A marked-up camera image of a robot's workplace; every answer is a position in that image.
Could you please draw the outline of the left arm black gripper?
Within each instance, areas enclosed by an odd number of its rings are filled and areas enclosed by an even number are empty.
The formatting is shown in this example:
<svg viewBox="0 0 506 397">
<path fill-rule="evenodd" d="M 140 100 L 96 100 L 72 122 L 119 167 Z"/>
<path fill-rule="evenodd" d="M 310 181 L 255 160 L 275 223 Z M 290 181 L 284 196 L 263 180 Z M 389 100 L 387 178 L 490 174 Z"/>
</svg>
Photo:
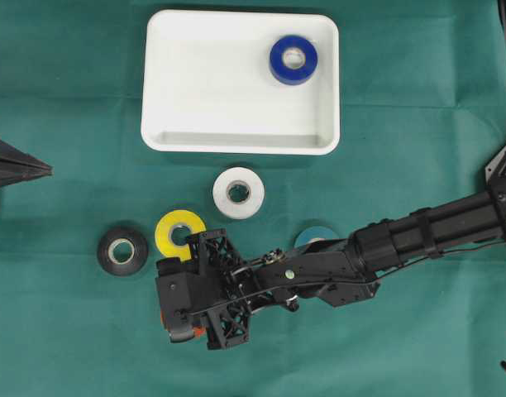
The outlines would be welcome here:
<svg viewBox="0 0 506 397">
<path fill-rule="evenodd" d="M 0 140 L 0 188 L 24 181 L 52 176 L 52 167 L 32 155 Z"/>
</svg>

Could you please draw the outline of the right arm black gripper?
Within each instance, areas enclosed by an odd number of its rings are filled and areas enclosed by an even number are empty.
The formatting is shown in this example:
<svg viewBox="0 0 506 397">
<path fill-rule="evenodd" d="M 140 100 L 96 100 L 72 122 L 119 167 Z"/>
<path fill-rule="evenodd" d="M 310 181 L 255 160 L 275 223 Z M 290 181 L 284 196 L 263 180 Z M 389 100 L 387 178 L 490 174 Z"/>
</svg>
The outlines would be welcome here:
<svg viewBox="0 0 506 397">
<path fill-rule="evenodd" d="M 196 275 L 207 277 L 205 301 L 195 305 L 194 324 L 204 328 L 207 347 L 223 350 L 249 341 L 251 317 L 262 309 L 285 302 L 274 296 L 275 289 L 261 284 L 256 271 L 281 261 L 280 249 L 252 261 L 244 260 L 223 229 L 199 232 L 186 237 Z"/>
</svg>

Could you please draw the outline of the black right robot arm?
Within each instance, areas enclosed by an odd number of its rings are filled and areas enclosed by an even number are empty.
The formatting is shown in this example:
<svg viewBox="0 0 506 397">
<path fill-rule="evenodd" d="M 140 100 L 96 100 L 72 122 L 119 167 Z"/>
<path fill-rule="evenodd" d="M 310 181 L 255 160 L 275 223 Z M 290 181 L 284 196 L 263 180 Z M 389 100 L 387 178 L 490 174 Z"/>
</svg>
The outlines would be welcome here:
<svg viewBox="0 0 506 397">
<path fill-rule="evenodd" d="M 246 342 L 251 316 L 300 299 L 333 307 L 371 299 L 380 280 L 414 263 L 506 244 L 506 190 L 496 189 L 382 220 L 347 239 L 322 240 L 244 261 L 223 230 L 189 238 L 192 298 L 177 309 L 190 332 L 202 328 L 217 350 Z"/>
</svg>

